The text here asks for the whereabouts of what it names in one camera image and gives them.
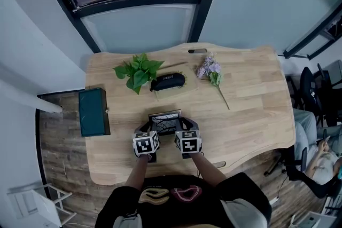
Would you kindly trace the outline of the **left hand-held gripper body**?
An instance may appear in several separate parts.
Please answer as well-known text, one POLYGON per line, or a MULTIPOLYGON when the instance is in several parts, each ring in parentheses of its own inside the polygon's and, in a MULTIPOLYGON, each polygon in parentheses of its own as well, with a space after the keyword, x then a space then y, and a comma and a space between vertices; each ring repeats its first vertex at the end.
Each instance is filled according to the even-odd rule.
POLYGON ((150 162, 157 161, 156 151, 159 149, 160 141, 156 131, 139 132, 133 134, 133 150, 137 157, 149 155, 150 162))

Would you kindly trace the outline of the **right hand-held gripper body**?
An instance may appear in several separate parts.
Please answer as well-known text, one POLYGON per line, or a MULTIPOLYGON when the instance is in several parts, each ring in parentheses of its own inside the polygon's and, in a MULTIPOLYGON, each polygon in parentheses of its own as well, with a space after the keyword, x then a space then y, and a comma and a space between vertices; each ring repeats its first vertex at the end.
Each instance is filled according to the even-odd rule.
POLYGON ((202 150, 200 131, 177 131, 175 133, 175 144, 181 152, 182 159, 191 158, 191 154, 200 153, 202 150))

